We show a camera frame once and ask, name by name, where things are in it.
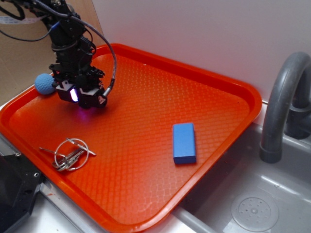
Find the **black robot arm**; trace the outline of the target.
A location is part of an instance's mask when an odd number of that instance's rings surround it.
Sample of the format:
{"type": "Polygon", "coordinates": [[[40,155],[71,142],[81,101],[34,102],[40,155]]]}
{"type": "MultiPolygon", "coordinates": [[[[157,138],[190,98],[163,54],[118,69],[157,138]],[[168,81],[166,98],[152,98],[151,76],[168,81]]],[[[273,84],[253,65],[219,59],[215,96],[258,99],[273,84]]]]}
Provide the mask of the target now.
{"type": "Polygon", "coordinates": [[[12,0],[18,12],[15,15],[4,8],[0,11],[10,18],[25,21],[28,9],[47,28],[46,36],[52,41],[56,54],[55,64],[49,66],[52,74],[41,74],[35,88],[42,95],[56,92],[63,101],[77,103],[80,107],[104,108],[107,104],[102,85],[104,72],[92,66],[96,46],[87,39],[80,16],[64,0],[12,0]]]}

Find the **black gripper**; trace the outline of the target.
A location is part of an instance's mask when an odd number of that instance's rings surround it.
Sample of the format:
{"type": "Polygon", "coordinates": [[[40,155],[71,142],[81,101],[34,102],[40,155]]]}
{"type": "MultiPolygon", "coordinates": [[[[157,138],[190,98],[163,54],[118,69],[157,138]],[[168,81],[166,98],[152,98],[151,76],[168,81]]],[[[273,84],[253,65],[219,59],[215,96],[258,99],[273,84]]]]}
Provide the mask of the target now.
{"type": "Polygon", "coordinates": [[[84,52],[60,53],[56,63],[49,66],[55,82],[59,84],[55,90],[61,100],[76,102],[75,85],[79,88],[78,105],[80,107],[84,109],[106,107],[107,97],[100,89],[104,72],[91,65],[92,56],[93,54],[84,52]]]}

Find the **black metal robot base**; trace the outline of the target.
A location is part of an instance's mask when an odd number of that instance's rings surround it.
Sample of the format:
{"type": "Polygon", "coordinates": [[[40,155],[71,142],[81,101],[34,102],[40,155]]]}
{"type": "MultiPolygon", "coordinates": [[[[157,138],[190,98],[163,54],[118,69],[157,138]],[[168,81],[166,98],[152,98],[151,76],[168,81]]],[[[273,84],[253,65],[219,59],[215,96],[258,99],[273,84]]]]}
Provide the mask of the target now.
{"type": "Polygon", "coordinates": [[[0,231],[11,233],[32,214],[43,175],[23,154],[0,157],[0,231]]]}

